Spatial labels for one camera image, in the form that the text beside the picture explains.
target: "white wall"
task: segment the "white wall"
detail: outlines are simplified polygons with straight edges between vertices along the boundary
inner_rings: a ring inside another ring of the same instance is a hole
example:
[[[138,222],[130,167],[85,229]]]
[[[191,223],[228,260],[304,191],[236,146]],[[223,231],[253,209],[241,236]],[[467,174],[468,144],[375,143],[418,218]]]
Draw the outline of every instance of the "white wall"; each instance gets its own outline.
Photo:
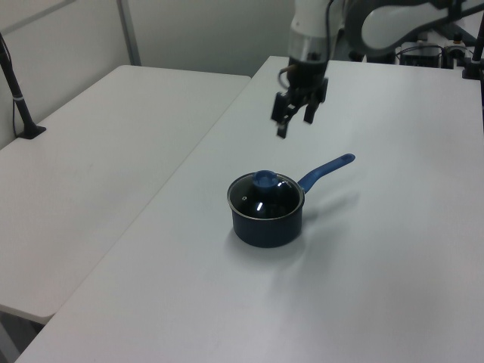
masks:
[[[252,76],[287,55],[294,0],[129,0],[143,66]]]
[[[0,12],[8,3],[0,2]],[[36,123],[114,68],[129,64],[115,0],[76,0],[4,38]],[[14,138],[11,102],[0,72],[0,148]]]

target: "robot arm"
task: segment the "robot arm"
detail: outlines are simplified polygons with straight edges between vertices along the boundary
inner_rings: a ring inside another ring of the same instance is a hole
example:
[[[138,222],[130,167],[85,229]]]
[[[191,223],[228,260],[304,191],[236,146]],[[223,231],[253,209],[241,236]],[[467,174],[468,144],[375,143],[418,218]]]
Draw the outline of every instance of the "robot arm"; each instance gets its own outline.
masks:
[[[304,120],[312,123],[326,97],[324,74],[343,27],[356,51],[381,55],[409,36],[481,10],[484,0],[296,0],[289,65],[281,70],[287,72],[289,87],[277,94],[272,111],[278,135],[286,137],[287,125],[301,107],[306,106]]]

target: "pan handle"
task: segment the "pan handle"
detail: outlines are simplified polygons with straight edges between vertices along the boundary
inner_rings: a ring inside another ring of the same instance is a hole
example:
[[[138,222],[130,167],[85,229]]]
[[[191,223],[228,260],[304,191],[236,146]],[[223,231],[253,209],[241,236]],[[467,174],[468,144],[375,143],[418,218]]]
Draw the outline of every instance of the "pan handle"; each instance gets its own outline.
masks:
[[[352,163],[355,158],[356,157],[353,154],[346,154],[338,157],[337,159],[330,161],[323,166],[319,166],[318,168],[309,172],[308,174],[303,176],[297,184],[299,184],[304,193],[307,193],[312,188],[312,186],[319,180],[319,178],[322,178],[330,172],[338,170],[339,168],[342,168],[343,166]]]

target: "saucepan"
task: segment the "saucepan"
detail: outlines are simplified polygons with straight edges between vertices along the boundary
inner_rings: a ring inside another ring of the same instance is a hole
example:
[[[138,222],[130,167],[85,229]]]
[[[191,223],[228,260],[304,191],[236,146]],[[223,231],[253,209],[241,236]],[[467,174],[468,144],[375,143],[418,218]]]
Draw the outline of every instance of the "saucepan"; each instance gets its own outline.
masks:
[[[354,159],[353,154],[338,157],[312,170],[297,183],[269,170],[242,175],[227,192],[235,234],[256,247],[288,244],[301,232],[305,194],[319,178]]]

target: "lid knob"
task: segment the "lid knob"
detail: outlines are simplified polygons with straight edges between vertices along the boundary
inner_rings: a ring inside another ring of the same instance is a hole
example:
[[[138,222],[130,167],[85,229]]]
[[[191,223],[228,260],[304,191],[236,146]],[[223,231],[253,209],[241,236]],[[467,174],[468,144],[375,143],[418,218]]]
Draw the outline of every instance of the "lid knob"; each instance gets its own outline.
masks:
[[[278,184],[279,179],[275,172],[261,170],[260,172],[254,172],[252,182],[256,188],[268,191]]]

